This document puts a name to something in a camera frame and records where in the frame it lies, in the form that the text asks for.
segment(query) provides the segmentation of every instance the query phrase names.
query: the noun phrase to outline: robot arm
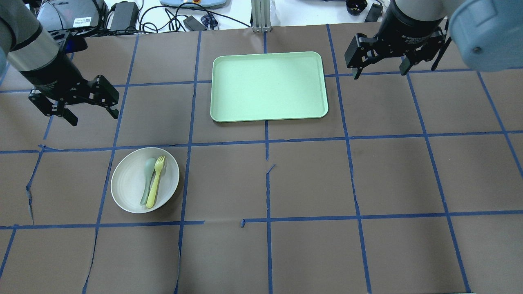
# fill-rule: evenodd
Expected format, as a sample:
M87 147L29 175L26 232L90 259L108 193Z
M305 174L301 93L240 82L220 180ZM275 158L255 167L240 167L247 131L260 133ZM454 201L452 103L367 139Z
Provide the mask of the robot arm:
M63 117L75 126L78 118L65 106L89 103L118 118L118 91L102 75L85 80L66 55L71 45L87 48L83 39L73 40L67 31L51 36L21 0L0 2L0 55L7 54L9 63L35 86L29 99L44 115Z
M521 0L391 0L378 33L356 34L345 61L357 79L369 64L405 56L400 65L405 75L419 62L431 61L449 34L474 70L522 66L522 10ZM443 31L439 24L445 16L449 29Z

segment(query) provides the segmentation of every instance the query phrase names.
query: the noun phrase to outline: power adapter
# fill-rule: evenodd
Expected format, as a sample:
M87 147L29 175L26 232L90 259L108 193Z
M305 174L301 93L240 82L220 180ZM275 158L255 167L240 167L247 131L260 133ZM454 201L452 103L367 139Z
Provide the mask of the power adapter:
M115 13L112 16L111 31L125 30L136 27L138 20L138 6L135 2L120 2L116 4Z
M192 15L184 19L184 25L186 28L188 28L190 31L206 31L207 28L201 24L197 19L195 19Z

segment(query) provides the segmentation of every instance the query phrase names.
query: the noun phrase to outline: white plate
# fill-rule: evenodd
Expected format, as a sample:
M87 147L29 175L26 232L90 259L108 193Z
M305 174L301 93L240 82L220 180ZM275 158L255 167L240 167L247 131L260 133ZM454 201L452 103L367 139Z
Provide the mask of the white plate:
M147 208L145 205L140 205L145 187L145 162L149 158L157 159L161 155L165 155L165 164L160 174L156 202L153 207ZM111 179L112 198L121 209L128 212L153 211L173 196L179 179L178 163L169 152L155 147L138 149L127 155L116 167Z

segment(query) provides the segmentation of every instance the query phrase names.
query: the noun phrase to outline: white label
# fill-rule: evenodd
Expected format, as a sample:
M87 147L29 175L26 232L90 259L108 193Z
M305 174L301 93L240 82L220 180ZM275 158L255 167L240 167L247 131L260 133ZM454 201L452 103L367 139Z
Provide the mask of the white label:
M91 25L91 18L91 16L75 18L73 28L88 27L89 25Z

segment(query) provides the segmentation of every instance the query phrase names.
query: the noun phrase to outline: green tray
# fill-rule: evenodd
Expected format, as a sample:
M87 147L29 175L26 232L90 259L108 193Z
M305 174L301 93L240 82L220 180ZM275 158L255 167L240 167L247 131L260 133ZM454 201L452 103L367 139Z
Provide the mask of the green tray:
M220 56L213 63L211 117L217 122L320 118L327 111L316 52Z

